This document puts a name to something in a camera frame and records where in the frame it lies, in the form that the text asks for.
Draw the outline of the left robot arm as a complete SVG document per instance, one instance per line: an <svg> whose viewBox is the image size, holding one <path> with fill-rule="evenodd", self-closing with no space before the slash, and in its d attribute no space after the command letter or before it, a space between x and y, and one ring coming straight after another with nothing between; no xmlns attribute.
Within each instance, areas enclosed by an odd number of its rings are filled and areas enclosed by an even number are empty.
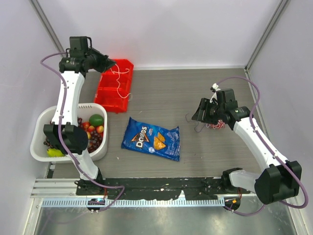
<svg viewBox="0 0 313 235"><path fill-rule="evenodd" d="M77 109L82 86L89 70L105 72L115 61L92 46L88 36L71 36L69 48L63 53L59 69L40 63L59 76L60 91L56 110L50 124L43 131L52 146L69 157L80 174L77 187L88 189L93 195L100 195L107 188L100 169L94 164L88 152L88 136L78 126Z"/></svg>

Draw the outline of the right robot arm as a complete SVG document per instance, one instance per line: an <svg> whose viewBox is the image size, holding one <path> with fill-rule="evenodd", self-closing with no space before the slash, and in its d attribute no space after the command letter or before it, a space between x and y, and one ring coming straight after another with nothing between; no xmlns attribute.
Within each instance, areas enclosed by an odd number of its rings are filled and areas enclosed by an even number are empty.
<svg viewBox="0 0 313 235"><path fill-rule="evenodd" d="M249 108L238 105L232 89L217 90L210 99L202 98L192 120L214 125L223 121L244 141L261 169L261 174L242 168L225 170L221 180L224 192L243 188L256 193L265 205L299 194L297 180L301 178L301 165L289 161L273 146Z"/></svg>

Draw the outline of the red plastic bin rack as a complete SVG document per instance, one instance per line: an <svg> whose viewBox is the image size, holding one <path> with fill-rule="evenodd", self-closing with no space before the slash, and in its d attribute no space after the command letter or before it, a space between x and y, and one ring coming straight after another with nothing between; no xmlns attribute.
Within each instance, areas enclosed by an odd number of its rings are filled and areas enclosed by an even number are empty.
<svg viewBox="0 0 313 235"><path fill-rule="evenodd" d="M115 66L101 73L94 103L118 114L128 109L134 65L127 59L115 59L115 62Z"/></svg>

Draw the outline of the blue Doritos chip bag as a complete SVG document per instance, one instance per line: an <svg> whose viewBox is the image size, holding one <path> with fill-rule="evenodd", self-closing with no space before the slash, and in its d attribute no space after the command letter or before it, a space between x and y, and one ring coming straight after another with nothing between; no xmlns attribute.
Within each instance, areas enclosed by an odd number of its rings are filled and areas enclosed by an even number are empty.
<svg viewBox="0 0 313 235"><path fill-rule="evenodd" d="M121 148L179 162L179 127L169 130L129 118Z"/></svg>

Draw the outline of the green avocado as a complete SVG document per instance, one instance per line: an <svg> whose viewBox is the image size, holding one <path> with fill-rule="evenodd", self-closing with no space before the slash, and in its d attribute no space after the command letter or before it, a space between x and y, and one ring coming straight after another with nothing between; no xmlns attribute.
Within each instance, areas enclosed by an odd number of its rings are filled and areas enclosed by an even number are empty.
<svg viewBox="0 0 313 235"><path fill-rule="evenodd" d="M91 126L98 127L104 124L104 118L102 115L94 114L89 117L89 123Z"/></svg>

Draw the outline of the purple grape bunch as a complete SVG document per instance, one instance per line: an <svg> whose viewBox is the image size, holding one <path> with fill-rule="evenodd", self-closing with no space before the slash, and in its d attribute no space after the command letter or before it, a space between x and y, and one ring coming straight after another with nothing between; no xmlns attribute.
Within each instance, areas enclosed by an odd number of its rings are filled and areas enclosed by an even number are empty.
<svg viewBox="0 0 313 235"><path fill-rule="evenodd" d="M76 122L66 122L65 124L61 124L61 132L66 133L66 132L71 132L74 130L74 126L80 128L82 126L82 119L79 117L77 118ZM58 124L55 122L51 121L48 124L45 124L45 128L58 128Z"/></svg>

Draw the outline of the red-yellow peaches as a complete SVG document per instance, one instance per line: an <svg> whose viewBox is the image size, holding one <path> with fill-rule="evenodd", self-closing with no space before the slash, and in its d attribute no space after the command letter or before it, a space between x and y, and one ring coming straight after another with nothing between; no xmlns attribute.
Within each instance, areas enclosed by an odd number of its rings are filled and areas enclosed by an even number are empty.
<svg viewBox="0 0 313 235"><path fill-rule="evenodd" d="M92 138L103 138L103 135L104 135L103 125L99 125L95 127L91 125L88 121L86 121L82 123L81 127L87 133L87 137L89 140L91 140Z"/></svg>

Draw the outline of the dark grape bunch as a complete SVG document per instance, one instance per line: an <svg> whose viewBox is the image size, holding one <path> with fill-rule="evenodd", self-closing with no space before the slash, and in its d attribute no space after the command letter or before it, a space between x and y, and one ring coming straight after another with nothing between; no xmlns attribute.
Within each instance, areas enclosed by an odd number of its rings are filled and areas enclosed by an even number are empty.
<svg viewBox="0 0 313 235"><path fill-rule="evenodd" d="M87 136L89 140L87 150L89 153L92 153L100 147L103 141L103 133L92 131L92 132L87 132Z"/></svg>

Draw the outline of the white fruit basket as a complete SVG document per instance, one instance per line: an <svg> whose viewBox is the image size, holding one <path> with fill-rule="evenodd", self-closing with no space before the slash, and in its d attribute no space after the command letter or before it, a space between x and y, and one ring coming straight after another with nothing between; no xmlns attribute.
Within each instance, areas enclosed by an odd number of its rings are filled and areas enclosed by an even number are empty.
<svg viewBox="0 0 313 235"><path fill-rule="evenodd" d="M43 132L45 124L49 124L56 111L56 106L45 109L38 117L33 138L30 144L30 153L32 157L39 162L56 162L56 163L71 163L71 159L65 157L50 157L47 154L48 147L44 145L46 136ZM99 104L96 103L80 103L77 109L77 115L83 121L87 121L91 115L99 114L104 118L104 136L100 146L90 153L93 161L103 158L108 148L108 129L107 129L107 112Z"/></svg>

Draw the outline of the yellow-green pear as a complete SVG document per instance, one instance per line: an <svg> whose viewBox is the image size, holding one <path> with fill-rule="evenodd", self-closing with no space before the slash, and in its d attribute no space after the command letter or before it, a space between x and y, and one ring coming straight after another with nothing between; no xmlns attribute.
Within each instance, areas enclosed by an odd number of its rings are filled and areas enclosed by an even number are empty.
<svg viewBox="0 0 313 235"><path fill-rule="evenodd" d="M49 157L64 157L65 155L59 149L50 148L47 150L47 155Z"/></svg>

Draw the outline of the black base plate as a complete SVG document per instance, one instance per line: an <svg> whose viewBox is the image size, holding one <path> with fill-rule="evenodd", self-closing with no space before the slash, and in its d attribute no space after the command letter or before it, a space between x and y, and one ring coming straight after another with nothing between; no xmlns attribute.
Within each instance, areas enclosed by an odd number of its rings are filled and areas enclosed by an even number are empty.
<svg viewBox="0 0 313 235"><path fill-rule="evenodd" d="M107 196L115 199L125 189L120 200L176 200L183 192L187 200L216 199L218 194L249 194L241 188L226 188L222 179L213 177L189 178L106 178L102 184L110 188L104 189L90 181L75 180L76 194L79 196Z"/></svg>

